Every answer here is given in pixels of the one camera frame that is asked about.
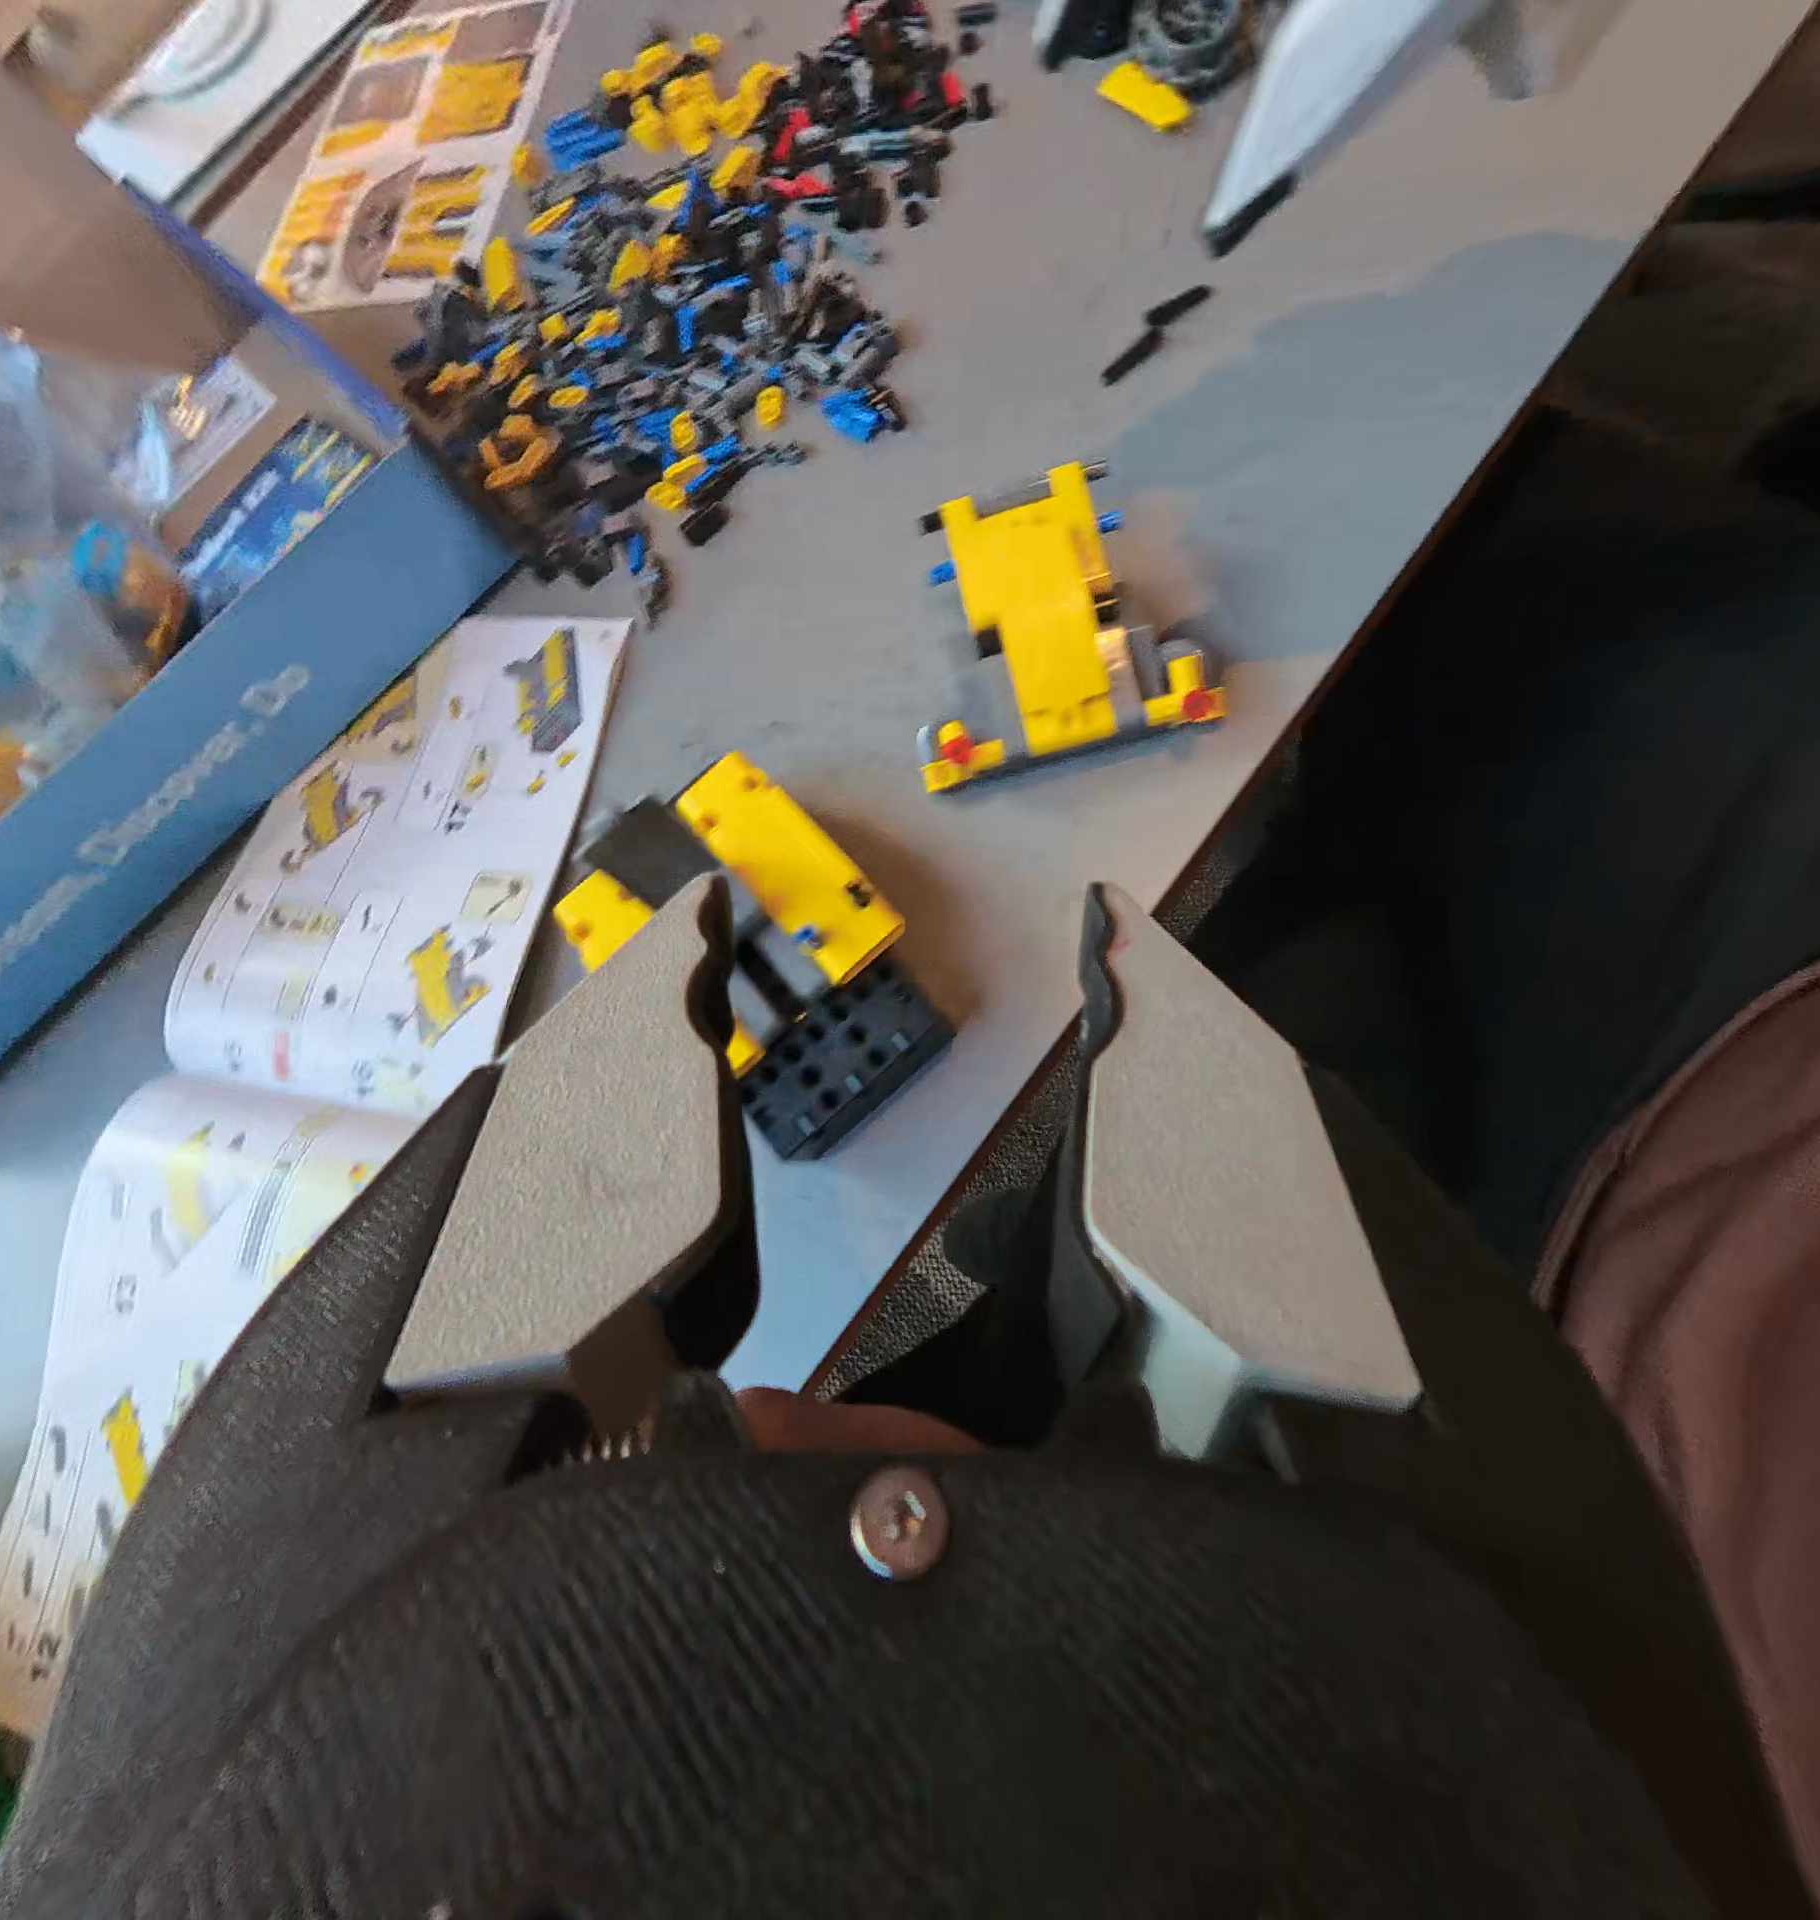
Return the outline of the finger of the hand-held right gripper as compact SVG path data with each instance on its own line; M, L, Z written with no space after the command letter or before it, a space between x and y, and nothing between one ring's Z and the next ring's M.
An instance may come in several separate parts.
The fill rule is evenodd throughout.
M1528 3L1298 1L1258 55L1231 147L1201 214L1211 257L1239 247L1428 61L1467 48L1500 91L1527 78Z

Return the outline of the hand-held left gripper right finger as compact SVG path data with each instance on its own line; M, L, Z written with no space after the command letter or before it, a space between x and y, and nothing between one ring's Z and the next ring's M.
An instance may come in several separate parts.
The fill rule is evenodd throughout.
M1271 1400L1400 1416L1422 1374L1300 1057L1121 887L1086 891L1072 1378L1204 1461Z

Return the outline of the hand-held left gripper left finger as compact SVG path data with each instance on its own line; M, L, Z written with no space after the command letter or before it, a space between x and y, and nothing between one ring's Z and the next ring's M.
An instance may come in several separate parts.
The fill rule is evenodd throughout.
M570 1390L654 1411L758 1308L754 1189L727 1065L727 885L697 876L497 1070L402 1321L402 1395Z

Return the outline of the pile of building pieces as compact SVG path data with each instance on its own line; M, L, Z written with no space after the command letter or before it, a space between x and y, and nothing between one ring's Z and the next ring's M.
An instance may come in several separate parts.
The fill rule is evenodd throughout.
M906 428L892 319L855 268L927 222L953 134L994 114L962 62L996 3L838 3L832 33L721 83L712 36L658 22L513 162L523 225L416 302L398 395L442 475L541 581L669 598L655 523L697 547L817 409Z

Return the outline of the grey desk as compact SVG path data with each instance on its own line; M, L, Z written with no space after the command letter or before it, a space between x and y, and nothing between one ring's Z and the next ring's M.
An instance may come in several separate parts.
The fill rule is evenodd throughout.
M1219 132L1165 143L992 41L997 118L936 225L885 244L910 428L811 430L743 483L635 631L585 805L742 751L906 915L906 963L960 1024L826 1158L752 1145L762 1303L731 1384L801 1385L922 1236L1072 1019L1083 887L1158 904L1422 552L1810 3L1602 3L1521 101L1445 52L1239 247L1194 209ZM1113 387L1148 305L1214 296ZM927 798L913 738L968 703L938 540L913 520L1065 457L1104 458L1125 601L1229 662L1194 741ZM32 1437L68 1191L109 1117L164 1077L178 963L241 851L0 1070L0 1523Z

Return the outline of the yellow panel piece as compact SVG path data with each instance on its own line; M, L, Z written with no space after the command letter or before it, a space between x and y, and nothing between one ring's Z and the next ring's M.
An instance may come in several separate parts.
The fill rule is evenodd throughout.
M1118 61L1096 83L1096 96L1158 132L1181 132L1190 122L1190 101L1139 61Z

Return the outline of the instruction booklet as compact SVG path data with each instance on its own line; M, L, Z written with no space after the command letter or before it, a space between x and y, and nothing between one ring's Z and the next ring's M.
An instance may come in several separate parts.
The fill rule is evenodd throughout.
M0 1731L40 1737L156 1457L252 1311L497 1054L630 619L469 619L248 838L172 981L169 1073L68 1191L0 1523Z

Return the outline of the black battery box yellow beams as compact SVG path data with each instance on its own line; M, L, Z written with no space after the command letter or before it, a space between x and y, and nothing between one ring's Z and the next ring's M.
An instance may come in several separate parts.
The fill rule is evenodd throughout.
M740 753L672 798L594 821L553 923L598 972L700 876L731 913L727 1060L747 1122L780 1161L817 1161L869 1124L952 1043L901 963L904 920L857 862Z

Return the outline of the person's legs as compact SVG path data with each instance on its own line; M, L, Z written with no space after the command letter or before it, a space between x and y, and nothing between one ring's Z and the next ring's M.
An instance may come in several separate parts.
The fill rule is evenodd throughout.
M1820 961L1820 477L1528 428L1189 947L1528 1272L1605 1133Z

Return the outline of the blue cardboard kit box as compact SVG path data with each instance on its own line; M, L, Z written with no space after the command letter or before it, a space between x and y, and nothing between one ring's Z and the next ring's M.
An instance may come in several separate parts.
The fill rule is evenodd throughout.
M233 359L374 465L0 821L0 1065L518 556L394 402L0 65L0 325L115 371Z

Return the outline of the yellow toy vehicle assembly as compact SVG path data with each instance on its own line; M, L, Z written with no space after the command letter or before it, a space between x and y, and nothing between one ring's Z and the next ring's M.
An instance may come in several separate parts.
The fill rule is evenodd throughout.
M921 515L946 540L929 582L958 596L973 674L970 706L921 729L927 794L1226 722L1214 655L1125 615L1104 547L1124 517L1092 494L1104 473L1062 462Z

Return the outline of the clear bag blue yellow parts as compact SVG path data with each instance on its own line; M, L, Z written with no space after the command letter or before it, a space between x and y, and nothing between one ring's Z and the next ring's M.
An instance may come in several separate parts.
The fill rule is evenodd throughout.
M0 325L0 819L194 632L167 389Z

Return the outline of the yellow grey sticker sheet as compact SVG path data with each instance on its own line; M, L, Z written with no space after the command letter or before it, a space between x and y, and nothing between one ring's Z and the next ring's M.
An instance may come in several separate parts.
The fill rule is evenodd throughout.
M570 1L400 16L355 48L260 257L298 314L414 302L477 261Z

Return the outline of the white rounded tray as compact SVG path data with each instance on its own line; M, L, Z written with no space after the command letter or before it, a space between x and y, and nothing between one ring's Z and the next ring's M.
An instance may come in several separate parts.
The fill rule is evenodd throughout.
M75 134L109 177L183 208L350 38L371 1L201 1Z

